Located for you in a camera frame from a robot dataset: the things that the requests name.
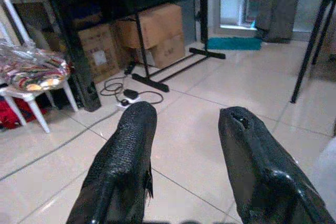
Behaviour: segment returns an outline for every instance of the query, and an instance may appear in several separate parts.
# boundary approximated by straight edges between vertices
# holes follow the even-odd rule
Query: black stand
[[[148,86],[151,86],[153,88],[156,88],[156,89],[159,89],[163,92],[169,92],[169,87],[168,85],[164,84],[163,82],[173,78],[174,76],[178,75],[179,73],[182,73],[183,71],[197,65],[198,63],[201,63],[202,61],[204,60],[207,60],[208,58],[210,57],[214,57],[214,58],[218,58],[218,59],[225,59],[225,54],[219,54],[219,53],[214,53],[214,52],[209,52],[207,50],[207,42],[208,42],[208,26],[207,26],[207,23],[208,23],[208,18],[207,18],[207,13],[208,13],[208,0],[200,0],[200,3],[201,3],[201,41],[204,43],[204,46],[205,46],[205,50],[199,50],[199,49],[196,49],[196,48],[190,48],[189,49],[189,52],[191,52],[192,54],[177,61],[177,62],[174,62],[173,64],[165,67],[165,68],[162,68],[152,74],[149,74],[149,70],[148,70],[148,63],[147,63],[147,59],[146,59],[146,52],[145,52],[145,47],[144,47],[144,43],[143,43],[143,37],[142,37],[142,32],[141,32],[141,24],[140,24],[140,19],[139,19],[139,14],[136,13],[135,14],[135,21],[136,21],[136,26],[137,26],[137,29],[138,29],[138,34],[139,34],[139,40],[140,40],[140,45],[141,45],[141,54],[142,54],[142,58],[143,58],[143,64],[144,64],[144,67],[145,67],[145,71],[146,71],[146,76],[143,77],[139,74],[136,74],[134,73],[132,75],[132,78],[136,81],[139,81],[139,82],[142,82]],[[153,81],[151,80],[151,77],[163,72],[164,70],[168,69],[168,68],[171,68],[172,66],[175,66],[177,64],[179,64],[180,62],[186,60],[186,59],[189,59],[195,55],[204,55],[205,57],[198,60],[197,62],[165,77],[164,79],[160,80],[160,81]]]
[[[331,17],[332,17],[332,13],[333,13],[335,5],[336,5],[336,0],[322,0],[322,2],[321,2],[320,10],[319,10],[319,13],[317,15],[317,18],[316,18],[316,21],[315,21],[315,24],[314,24],[314,28],[313,28],[313,31],[311,33],[310,39],[309,39],[308,47],[307,47],[307,50],[306,50],[306,54],[304,55],[305,57],[304,57],[303,62],[302,62],[299,77],[298,77],[298,80],[296,82],[295,89],[294,89],[294,92],[293,92],[293,95],[292,95],[292,98],[291,98],[291,101],[290,101],[291,103],[296,103],[296,100],[297,100],[297,97],[298,97],[298,94],[299,94],[299,90],[300,90],[300,87],[301,87],[301,83],[302,83],[302,80],[303,80],[303,76],[305,75],[305,73],[307,71],[307,65],[308,65],[310,55],[311,55],[311,52],[313,50],[315,41],[317,39],[318,32],[320,30],[320,26],[321,26],[321,23],[322,23],[322,20],[323,20],[323,17],[324,17],[324,13],[325,13],[325,11],[326,11],[326,9],[327,9],[327,7],[330,3],[332,3],[332,4],[331,4],[331,7],[330,7],[328,16],[326,18],[323,30],[321,32],[321,37],[320,37],[320,40],[319,40],[318,45],[316,47],[316,51],[315,51],[314,58],[313,58],[313,61],[312,61],[313,65],[316,64],[320,49],[321,49],[322,44],[323,44],[324,37],[326,36],[327,30],[328,30],[328,26],[329,26],[329,23],[330,23],[330,20],[331,20]]]

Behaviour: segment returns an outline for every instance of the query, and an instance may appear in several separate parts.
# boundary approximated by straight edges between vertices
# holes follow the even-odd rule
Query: teal doormat
[[[210,38],[208,49],[218,50],[260,50],[261,40],[257,38]]]

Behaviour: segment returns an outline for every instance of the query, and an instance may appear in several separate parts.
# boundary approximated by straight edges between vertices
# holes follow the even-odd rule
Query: plastic bag
[[[12,46],[0,40],[0,76],[23,91],[59,89],[70,75],[61,53],[36,48],[33,41]]]

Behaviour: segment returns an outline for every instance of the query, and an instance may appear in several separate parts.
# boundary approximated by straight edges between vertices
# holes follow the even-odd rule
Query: gray curtain
[[[286,42],[292,36],[298,0],[260,0],[257,36],[267,42]]]

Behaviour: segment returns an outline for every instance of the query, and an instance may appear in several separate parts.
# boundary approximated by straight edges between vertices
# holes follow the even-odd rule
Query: red fabric
[[[14,101],[21,110],[21,113],[27,122],[36,119],[32,111],[30,110],[28,103],[24,102],[22,99],[19,98],[14,98]],[[42,114],[47,113],[45,109],[40,108],[40,110]],[[7,129],[14,129],[19,125],[19,118],[11,110],[11,108],[8,106],[7,102],[4,99],[0,99],[0,124]]]

